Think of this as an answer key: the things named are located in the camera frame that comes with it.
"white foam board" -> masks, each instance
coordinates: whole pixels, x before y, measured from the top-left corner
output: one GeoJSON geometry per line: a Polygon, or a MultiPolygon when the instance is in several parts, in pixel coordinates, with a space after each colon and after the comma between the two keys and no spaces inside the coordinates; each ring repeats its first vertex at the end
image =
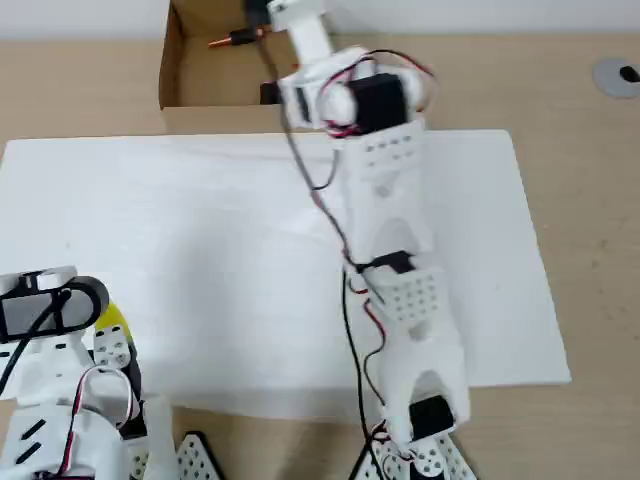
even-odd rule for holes
{"type": "MultiPolygon", "coordinates": [[[[425,214],[471,385],[568,382],[509,135],[426,135],[425,214]]],[[[320,183],[328,139],[299,141],[320,183]]],[[[325,196],[340,217],[339,188],[325,196]]],[[[0,218],[4,273],[72,264],[107,285],[146,390],[227,413],[357,420],[339,243],[280,135],[13,141],[0,218]]],[[[366,352],[377,332],[351,307],[366,352]]]]}

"wooden table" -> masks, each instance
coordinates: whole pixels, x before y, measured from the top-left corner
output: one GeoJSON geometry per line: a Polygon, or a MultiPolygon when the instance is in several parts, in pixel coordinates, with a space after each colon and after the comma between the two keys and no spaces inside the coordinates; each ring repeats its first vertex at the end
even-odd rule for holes
{"type": "MultiPolygon", "coordinates": [[[[475,389],[459,438],[485,479],[637,478],[640,471],[640,100],[591,81],[640,36],[359,38],[428,59],[435,128],[513,136],[574,381],[475,389]]],[[[159,42],[0,43],[0,142],[161,134],[159,42]]],[[[4,406],[4,418],[10,410],[4,406]]],[[[177,409],[230,479],[345,479],[356,427],[177,409]]]]}

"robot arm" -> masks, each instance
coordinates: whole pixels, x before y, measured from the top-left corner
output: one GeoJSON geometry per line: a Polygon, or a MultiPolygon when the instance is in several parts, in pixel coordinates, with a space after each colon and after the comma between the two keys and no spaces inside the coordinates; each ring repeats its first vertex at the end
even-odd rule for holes
{"type": "Polygon", "coordinates": [[[354,285],[369,287],[371,314],[386,332],[381,414],[391,439],[408,451],[412,442],[469,419],[464,351],[422,209],[419,110],[432,95],[424,81],[430,72],[386,50],[333,52],[320,19],[323,0],[273,0],[268,8],[273,29],[289,32],[301,64],[279,80],[290,125],[325,129],[336,138],[346,267],[354,285]],[[381,53],[416,68],[380,64],[381,53]],[[423,396],[419,402],[416,393],[423,396]]]}

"cardboard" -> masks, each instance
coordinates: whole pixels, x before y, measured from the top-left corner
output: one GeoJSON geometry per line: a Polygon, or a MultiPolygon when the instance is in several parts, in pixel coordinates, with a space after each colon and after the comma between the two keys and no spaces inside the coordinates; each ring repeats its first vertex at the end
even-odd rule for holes
{"type": "MultiPolygon", "coordinates": [[[[172,0],[167,19],[158,100],[171,133],[224,132],[236,115],[257,117],[251,132],[278,128],[278,108],[259,106],[260,85],[271,79],[255,44],[210,49],[208,42],[245,28],[242,0],[172,0]]],[[[297,68],[286,32],[266,37],[280,76],[297,68]]]]}

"wall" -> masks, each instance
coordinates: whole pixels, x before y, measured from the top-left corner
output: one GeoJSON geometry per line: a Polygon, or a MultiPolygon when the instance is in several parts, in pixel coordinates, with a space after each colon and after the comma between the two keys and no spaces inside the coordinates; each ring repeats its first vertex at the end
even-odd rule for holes
{"type": "MultiPolygon", "coordinates": [[[[0,39],[156,38],[168,0],[0,0],[0,39]]],[[[640,0],[328,0],[345,31],[640,30],[640,0]]]]}

